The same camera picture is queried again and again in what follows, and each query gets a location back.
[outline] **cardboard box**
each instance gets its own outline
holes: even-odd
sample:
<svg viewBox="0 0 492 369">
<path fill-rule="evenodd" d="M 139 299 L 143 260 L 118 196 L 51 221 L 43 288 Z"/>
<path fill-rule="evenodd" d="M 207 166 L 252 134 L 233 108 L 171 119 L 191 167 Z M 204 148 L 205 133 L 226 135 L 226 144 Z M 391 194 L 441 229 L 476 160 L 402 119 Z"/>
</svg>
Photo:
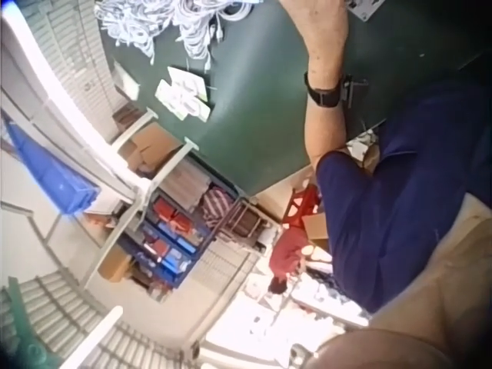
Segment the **cardboard box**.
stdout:
<svg viewBox="0 0 492 369">
<path fill-rule="evenodd" d="M 98 269 L 104 279 L 117 283 L 123 279 L 131 267 L 131 256 L 117 244 L 109 251 Z"/>
<path fill-rule="evenodd" d="M 132 140 L 126 141 L 118 150 L 118 153 L 127 161 L 128 168 L 131 171 L 135 171 L 144 162 L 138 146 Z"/>
<path fill-rule="evenodd" d="M 326 252 L 330 252 L 324 213 L 305 215 L 302 217 L 302 221 L 309 241 L 313 245 L 323 248 Z"/>
<path fill-rule="evenodd" d="M 158 168 L 169 153 L 181 144 L 156 122 L 143 127 L 131 140 L 137 145 L 144 163 L 152 170 Z"/>
</svg>

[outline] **forearm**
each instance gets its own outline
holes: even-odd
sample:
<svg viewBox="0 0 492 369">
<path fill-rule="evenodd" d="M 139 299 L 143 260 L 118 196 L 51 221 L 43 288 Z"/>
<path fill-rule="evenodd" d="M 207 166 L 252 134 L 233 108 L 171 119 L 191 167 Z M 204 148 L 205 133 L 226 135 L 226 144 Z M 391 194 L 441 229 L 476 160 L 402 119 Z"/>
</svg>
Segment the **forearm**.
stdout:
<svg viewBox="0 0 492 369">
<path fill-rule="evenodd" d="M 311 55 L 307 78 L 312 88 L 330 90 L 336 88 L 341 78 L 342 53 L 323 57 Z M 314 168 L 328 152 L 345 146 L 347 134 L 341 103 L 335 108 L 322 108 L 307 98 L 304 141 L 307 156 Z"/>
</svg>

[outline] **white wall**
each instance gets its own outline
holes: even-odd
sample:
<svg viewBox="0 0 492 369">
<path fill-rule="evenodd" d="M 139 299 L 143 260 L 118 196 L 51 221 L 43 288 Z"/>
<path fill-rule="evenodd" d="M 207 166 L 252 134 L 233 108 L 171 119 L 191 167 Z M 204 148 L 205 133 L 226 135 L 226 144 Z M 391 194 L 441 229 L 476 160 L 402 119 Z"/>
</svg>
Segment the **white wall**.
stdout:
<svg viewBox="0 0 492 369">
<path fill-rule="evenodd" d="M 34 211 L 35 222 L 45 237 L 58 210 L 37 186 L 24 165 L 4 151 L 0 151 L 0 181 L 2 201 Z M 25 282 L 58 269 L 24 215 L 2 210 L 0 234 L 2 286 L 7 284 L 9 276 Z"/>
</svg>

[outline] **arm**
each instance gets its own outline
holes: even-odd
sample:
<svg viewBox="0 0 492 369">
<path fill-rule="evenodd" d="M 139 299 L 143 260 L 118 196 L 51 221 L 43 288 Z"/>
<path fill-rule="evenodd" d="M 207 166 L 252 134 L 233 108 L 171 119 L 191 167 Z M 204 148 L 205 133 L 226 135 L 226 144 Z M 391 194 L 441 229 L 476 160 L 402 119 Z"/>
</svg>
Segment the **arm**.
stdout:
<svg viewBox="0 0 492 369">
<path fill-rule="evenodd" d="M 315 89 L 335 88 L 341 77 L 348 33 L 344 0 L 281 0 L 281 3 L 304 39 L 309 54 L 309 84 Z M 344 148 L 347 137 L 341 105 L 322 108 L 308 98 L 304 140 L 314 168 L 328 152 Z"/>
</svg>

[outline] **striped fabric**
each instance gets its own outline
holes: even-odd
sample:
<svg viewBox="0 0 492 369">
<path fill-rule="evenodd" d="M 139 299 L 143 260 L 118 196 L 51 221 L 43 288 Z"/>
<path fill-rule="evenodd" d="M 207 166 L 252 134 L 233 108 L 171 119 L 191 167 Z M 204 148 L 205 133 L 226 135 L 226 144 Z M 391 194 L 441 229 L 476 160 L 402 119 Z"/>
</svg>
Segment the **striped fabric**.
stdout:
<svg viewBox="0 0 492 369">
<path fill-rule="evenodd" d="M 222 188 L 211 187 L 202 198 L 201 210 L 205 224 L 214 228 L 232 207 L 233 199 Z"/>
</svg>

